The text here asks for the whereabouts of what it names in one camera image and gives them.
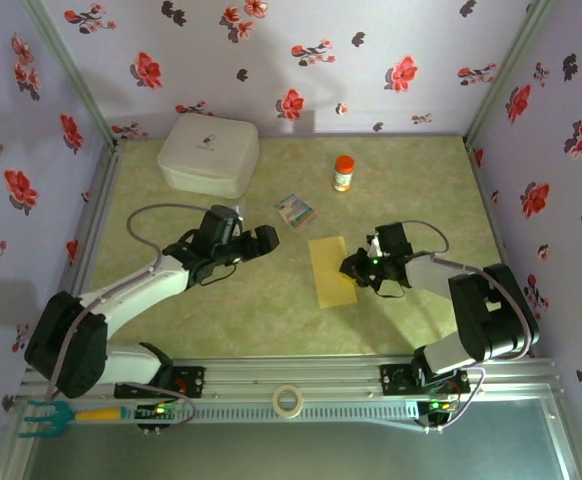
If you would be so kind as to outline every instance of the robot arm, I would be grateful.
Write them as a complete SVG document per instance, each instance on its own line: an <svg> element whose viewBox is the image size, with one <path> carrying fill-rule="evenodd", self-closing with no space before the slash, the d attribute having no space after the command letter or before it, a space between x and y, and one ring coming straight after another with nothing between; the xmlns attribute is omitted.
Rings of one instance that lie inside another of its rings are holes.
<svg viewBox="0 0 582 480"><path fill-rule="evenodd" d="M250 231L242 232L241 219L234 210L215 205L205 213L200 228L166 247L155 264L79 297L67 292L53 296L31 336L25 360L51 379L62 343L71 325L82 316L56 383L65 396L82 396L103 383L133 382L163 388L170 383L172 367L167 355L148 343L114 347L108 345L109 339L156 303L204 285L215 267L235 266L266 255L278 244L273 227L257 227L254 238Z"/></svg>
<svg viewBox="0 0 582 480"><path fill-rule="evenodd" d="M451 300L457 331L416 349L412 370L417 384L435 383L459 368L520 352L527 329L512 303L529 327L529 344L538 341L537 322L509 267L496 264L479 270L428 252L414 253L402 223L378 227L367 237L367 248L346 258L340 271L376 293L383 281L391 280ZM506 298L492 280L503 287Z"/></svg>

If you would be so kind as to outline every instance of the floral wallpaper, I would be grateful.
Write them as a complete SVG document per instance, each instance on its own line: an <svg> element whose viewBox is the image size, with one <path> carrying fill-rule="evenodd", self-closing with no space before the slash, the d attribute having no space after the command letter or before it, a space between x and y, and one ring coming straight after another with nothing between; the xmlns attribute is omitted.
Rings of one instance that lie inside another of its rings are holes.
<svg viewBox="0 0 582 480"><path fill-rule="evenodd" d="M529 5L39 1L113 132L163 138L200 103L262 135L465 134Z"/></svg>
<svg viewBox="0 0 582 480"><path fill-rule="evenodd" d="M87 28L96 13L79 14ZM102 147L18 2L0 0L0 436L29 335L79 255L73 237Z"/></svg>
<svg viewBox="0 0 582 480"><path fill-rule="evenodd" d="M476 172L582 433L582 2L557 3L498 103Z"/></svg>

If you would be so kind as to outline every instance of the white container lid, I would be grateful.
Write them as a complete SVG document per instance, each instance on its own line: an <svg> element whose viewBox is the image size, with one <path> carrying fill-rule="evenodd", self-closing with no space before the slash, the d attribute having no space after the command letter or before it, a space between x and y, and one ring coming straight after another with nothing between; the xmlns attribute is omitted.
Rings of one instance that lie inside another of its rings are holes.
<svg viewBox="0 0 582 480"><path fill-rule="evenodd" d="M255 126L201 114L182 115L158 156L162 168L210 178L237 178L257 142Z"/></svg>

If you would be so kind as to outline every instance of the small packet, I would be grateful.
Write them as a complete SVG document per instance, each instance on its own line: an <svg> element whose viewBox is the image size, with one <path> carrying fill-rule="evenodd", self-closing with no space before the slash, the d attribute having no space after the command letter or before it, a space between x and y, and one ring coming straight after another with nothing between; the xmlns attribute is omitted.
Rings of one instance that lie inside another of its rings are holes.
<svg viewBox="0 0 582 480"><path fill-rule="evenodd" d="M309 225L316 213L306 202L295 193L291 193L274 205L282 219L294 229Z"/></svg>

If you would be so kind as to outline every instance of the yellow handle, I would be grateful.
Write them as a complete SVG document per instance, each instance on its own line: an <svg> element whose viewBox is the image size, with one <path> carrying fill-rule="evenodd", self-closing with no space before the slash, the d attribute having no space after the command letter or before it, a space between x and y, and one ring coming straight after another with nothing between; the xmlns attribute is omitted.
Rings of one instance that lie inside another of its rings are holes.
<svg viewBox="0 0 582 480"><path fill-rule="evenodd" d="M110 407L110 408L98 408L96 410L86 410L84 412L77 412L75 414L76 420L82 420L85 422L94 422L102 420L119 420L124 417L126 413L124 407Z"/></svg>

